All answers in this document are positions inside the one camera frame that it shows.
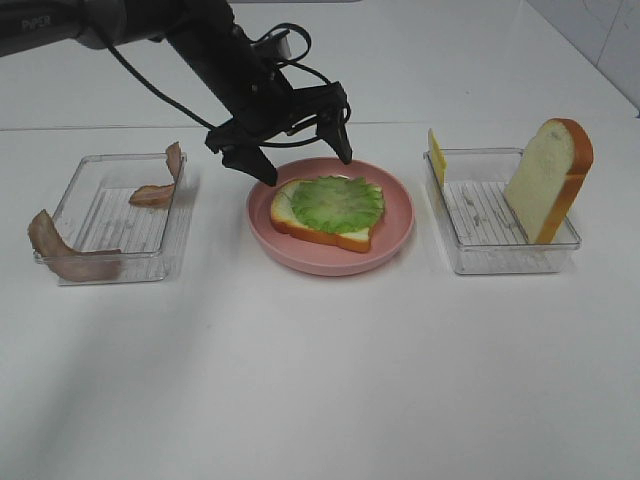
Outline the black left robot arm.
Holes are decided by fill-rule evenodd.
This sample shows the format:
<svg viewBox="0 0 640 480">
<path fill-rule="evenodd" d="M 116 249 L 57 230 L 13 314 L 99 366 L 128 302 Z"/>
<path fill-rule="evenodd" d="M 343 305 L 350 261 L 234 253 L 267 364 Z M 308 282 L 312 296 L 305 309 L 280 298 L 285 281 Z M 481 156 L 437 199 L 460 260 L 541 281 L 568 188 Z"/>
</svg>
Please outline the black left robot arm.
<svg viewBox="0 0 640 480">
<path fill-rule="evenodd" d="M 273 186 L 276 168 L 265 156 L 273 137 L 314 127 L 312 142 L 324 141 L 345 164 L 352 160 L 346 132 L 351 115 L 338 82 L 295 89 L 282 70 L 300 68 L 287 45 L 290 33 L 306 42 L 308 32 L 280 23 L 257 40 L 236 23 L 226 1 L 4 1 L 1 53 L 4 56 L 61 40 L 107 49 L 140 83 L 208 130 L 205 144 L 225 167 Z M 230 112 L 214 126 L 162 93 L 118 51 L 117 46 L 149 39 L 167 41 Z"/>
</svg>

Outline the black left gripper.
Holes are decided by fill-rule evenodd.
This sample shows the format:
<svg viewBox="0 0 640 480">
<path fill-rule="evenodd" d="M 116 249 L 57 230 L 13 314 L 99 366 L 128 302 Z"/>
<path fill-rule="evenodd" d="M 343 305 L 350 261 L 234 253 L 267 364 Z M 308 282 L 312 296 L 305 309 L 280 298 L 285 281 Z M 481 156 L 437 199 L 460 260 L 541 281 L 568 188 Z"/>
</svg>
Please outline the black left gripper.
<svg viewBox="0 0 640 480">
<path fill-rule="evenodd" d="M 249 83 L 208 80 L 207 87 L 232 114 L 232 118 L 207 134 L 213 152 L 223 150 L 224 167 L 240 171 L 265 185 L 275 186 L 278 172 L 258 147 L 279 133 L 293 131 L 311 117 L 316 136 L 341 162 L 352 162 L 346 131 L 346 93 L 338 82 L 292 88 L 286 80 L 268 81 L 251 90 Z"/>
</svg>

